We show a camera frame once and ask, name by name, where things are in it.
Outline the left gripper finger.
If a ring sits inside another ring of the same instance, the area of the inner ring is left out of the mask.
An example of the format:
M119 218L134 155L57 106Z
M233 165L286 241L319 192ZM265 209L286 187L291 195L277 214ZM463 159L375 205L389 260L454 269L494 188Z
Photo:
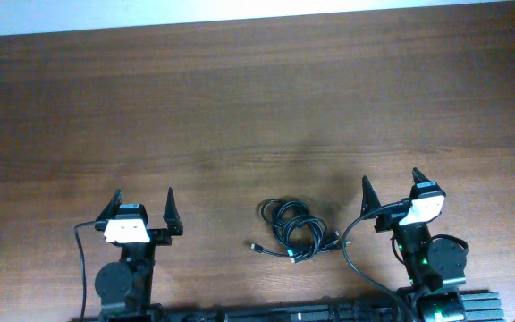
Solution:
M166 222L168 229L182 229L182 221L175 204L172 188L169 188L167 192L163 219Z
M113 197L107 203L106 207L101 211L101 213L97 217L96 221L97 222L106 222L107 220L115 218L121 204L122 204L122 191L120 189L117 189L114 192Z

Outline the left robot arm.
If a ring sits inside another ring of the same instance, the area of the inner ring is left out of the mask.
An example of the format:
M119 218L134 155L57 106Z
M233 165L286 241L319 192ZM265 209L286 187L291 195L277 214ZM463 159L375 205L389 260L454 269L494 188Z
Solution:
M151 302L156 248L170 246L183 235L173 189L166 196L164 228L149 228L148 213L139 203L124 204L117 190L95 221L105 241L121 249L115 262L104 265L94 286L101 300L100 321L156 322L164 319L160 304Z

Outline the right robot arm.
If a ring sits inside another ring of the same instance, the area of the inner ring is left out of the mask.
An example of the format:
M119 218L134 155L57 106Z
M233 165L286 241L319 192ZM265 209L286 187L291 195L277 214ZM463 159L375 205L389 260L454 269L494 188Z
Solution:
M409 196L383 204L367 176L363 176L359 218L375 221L377 233L392 234L393 254L404 265L410 286L392 293L408 321L435 321L448 315L443 309L458 300L468 244L448 234L432 235L428 224L442 214L446 192L417 168L412 169Z

